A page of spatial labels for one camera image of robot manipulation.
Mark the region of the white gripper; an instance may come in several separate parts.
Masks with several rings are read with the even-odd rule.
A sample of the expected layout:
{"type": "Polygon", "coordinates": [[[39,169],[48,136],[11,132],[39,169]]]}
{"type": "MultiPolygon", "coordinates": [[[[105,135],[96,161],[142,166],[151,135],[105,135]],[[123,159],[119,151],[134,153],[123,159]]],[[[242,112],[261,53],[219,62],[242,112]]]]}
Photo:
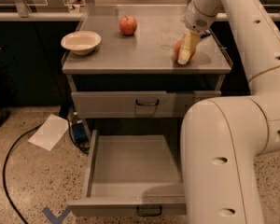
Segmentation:
{"type": "Polygon", "coordinates": [[[184,15],[185,26],[189,31],[184,33],[181,40],[177,57],[179,64],[184,65],[190,60],[190,56],[201,40],[199,32],[207,30],[215,19],[216,11],[212,3],[206,0],[191,0],[184,15]]]}

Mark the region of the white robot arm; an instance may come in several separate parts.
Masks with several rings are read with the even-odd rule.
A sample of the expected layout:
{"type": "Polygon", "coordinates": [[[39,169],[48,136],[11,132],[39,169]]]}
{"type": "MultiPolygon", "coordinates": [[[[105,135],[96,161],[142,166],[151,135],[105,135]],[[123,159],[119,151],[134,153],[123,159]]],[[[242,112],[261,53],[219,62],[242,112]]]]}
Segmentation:
{"type": "Polygon", "coordinates": [[[224,9],[248,80],[247,96],[193,105],[180,151],[188,224],[264,224],[254,159],[280,150],[280,32],[259,0],[191,0],[179,60],[224,9]]]}

